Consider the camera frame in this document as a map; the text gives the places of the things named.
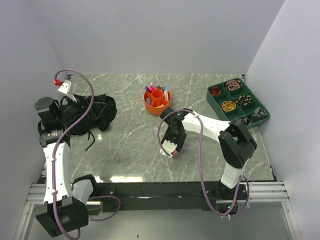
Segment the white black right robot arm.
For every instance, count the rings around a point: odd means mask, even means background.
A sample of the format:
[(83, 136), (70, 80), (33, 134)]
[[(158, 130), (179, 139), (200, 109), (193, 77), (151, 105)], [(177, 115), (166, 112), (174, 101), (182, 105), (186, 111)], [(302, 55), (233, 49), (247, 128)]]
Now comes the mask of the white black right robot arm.
[(199, 134), (199, 144), (202, 138), (208, 137), (220, 144), (226, 162), (220, 179), (219, 193), (224, 199), (231, 199), (236, 193), (236, 185), (244, 172), (247, 161), (253, 156), (258, 145), (241, 120), (223, 121), (200, 115), (187, 108), (173, 110), (166, 108), (160, 119), (167, 124), (163, 138), (159, 138), (160, 153), (172, 158), (180, 152), (187, 132)]

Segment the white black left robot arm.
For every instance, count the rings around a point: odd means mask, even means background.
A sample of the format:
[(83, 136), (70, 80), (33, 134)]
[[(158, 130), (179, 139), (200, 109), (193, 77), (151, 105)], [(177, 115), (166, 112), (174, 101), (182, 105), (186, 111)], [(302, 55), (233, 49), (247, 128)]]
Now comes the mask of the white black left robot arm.
[(40, 117), (39, 143), (46, 163), (46, 189), (43, 205), (36, 208), (35, 217), (52, 237), (78, 230), (89, 223), (87, 202), (96, 200), (101, 191), (95, 178), (85, 175), (70, 181), (69, 156), (70, 134), (63, 135), (66, 126), (60, 122), (58, 101), (43, 97), (35, 103)]

